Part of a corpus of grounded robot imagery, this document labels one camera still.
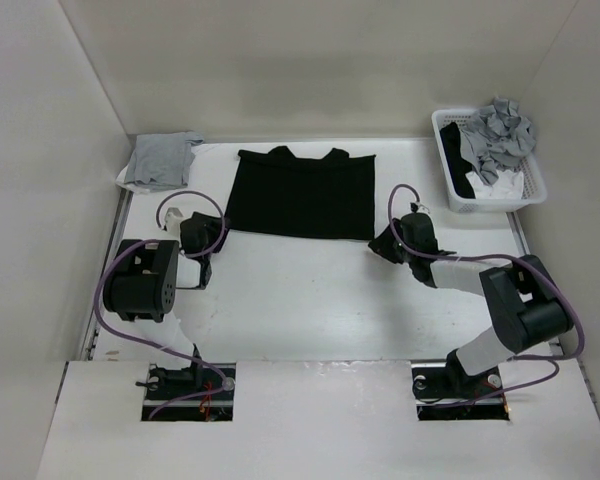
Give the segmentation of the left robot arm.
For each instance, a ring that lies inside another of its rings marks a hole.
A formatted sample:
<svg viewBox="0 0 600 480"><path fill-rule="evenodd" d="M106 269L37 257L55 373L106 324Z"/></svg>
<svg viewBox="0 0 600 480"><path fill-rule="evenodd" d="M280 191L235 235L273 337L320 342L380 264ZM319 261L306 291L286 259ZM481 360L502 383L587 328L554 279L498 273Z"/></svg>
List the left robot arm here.
<svg viewBox="0 0 600 480"><path fill-rule="evenodd" d="M100 328L120 339L185 361L174 370L155 367L143 386L168 402L229 392L234 379L200 357L173 315L177 289L176 240L121 242L94 294Z"/></svg>

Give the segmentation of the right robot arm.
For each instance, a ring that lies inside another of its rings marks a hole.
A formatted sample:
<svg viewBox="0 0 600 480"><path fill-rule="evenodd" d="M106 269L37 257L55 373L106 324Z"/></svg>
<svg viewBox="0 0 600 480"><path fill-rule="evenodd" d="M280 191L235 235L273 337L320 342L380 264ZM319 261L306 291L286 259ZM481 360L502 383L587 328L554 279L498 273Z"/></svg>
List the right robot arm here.
<svg viewBox="0 0 600 480"><path fill-rule="evenodd" d="M576 326L575 314L538 257L461 257L442 250L425 213L392 219L368 247L393 264L406 263L430 288L464 291L486 301L491 326L445 360L441 383L457 398L466 398L504 361L542 361L525 352Z"/></svg>

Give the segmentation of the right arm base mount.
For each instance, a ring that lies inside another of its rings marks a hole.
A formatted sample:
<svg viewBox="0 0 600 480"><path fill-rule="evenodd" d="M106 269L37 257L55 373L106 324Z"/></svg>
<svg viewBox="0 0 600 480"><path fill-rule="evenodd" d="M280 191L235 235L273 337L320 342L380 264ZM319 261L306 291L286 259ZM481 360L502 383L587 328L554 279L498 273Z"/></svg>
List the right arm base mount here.
<svg viewBox="0 0 600 480"><path fill-rule="evenodd" d="M453 386L443 362L412 363L412 393L420 421L509 420L505 396L483 399L503 387L498 367Z"/></svg>

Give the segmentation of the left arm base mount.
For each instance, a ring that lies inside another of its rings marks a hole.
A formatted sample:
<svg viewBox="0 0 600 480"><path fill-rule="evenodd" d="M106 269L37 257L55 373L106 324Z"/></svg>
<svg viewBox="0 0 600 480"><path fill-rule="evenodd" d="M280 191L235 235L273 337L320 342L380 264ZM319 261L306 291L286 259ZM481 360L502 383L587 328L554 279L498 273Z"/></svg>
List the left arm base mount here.
<svg viewBox="0 0 600 480"><path fill-rule="evenodd" d="M182 369L151 365L136 386L144 393L144 422L231 422L234 417L235 364L214 370L192 363Z"/></svg>

